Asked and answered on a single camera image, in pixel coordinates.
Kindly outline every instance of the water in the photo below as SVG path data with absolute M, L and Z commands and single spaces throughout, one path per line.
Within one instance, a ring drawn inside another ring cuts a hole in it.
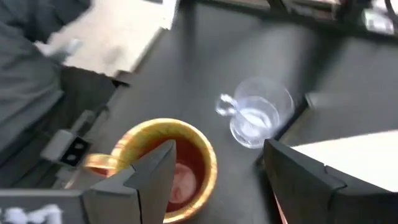
M 266 112 L 256 108 L 243 108 L 239 112 L 229 124 L 232 135 L 245 147 L 261 147 L 275 124 Z

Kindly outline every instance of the mug handle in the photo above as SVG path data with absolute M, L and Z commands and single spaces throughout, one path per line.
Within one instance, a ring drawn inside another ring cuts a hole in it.
M 119 159 L 111 155 L 94 153 L 86 157 L 84 167 L 92 173 L 110 177 L 116 173 Z
M 216 112 L 221 116 L 232 116 L 238 112 L 238 102 L 228 94 L 221 94 L 216 102 Z

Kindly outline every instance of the clear glass mug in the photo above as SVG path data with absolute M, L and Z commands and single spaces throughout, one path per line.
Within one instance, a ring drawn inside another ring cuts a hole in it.
M 234 97 L 221 94 L 216 111 L 231 116 L 229 129 L 240 144 L 256 149 L 291 117 L 294 101 L 280 83 L 266 77 L 252 77 L 238 85 Z

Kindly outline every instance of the table surface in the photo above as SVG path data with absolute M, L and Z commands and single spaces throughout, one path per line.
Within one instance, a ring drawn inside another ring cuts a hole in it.
M 181 119 L 209 139 L 218 160 L 213 195 L 185 223 L 279 223 L 272 190 L 259 178 L 261 151 L 234 140 L 229 119 L 215 112 L 215 100 L 252 76 L 271 77 L 295 100 L 301 98 L 322 78 L 337 35 L 209 3 L 184 5 L 173 29 L 160 34 L 129 77 L 131 87 L 112 102 L 93 150 L 110 153 L 127 130 L 148 119 Z M 96 181 L 82 170 L 72 188 Z

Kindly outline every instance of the yellow mug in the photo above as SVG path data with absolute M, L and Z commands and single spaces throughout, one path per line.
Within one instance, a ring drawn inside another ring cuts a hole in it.
M 163 223 L 175 223 L 194 215 L 208 200 L 217 178 L 217 161 L 213 147 L 197 128 L 177 119 L 157 118 L 130 129 L 110 155 L 90 154 L 85 167 L 107 177 L 125 169 L 148 151 L 169 139 L 175 139 L 177 162 L 184 161 L 197 177 L 197 189 L 182 207 L 169 206 Z

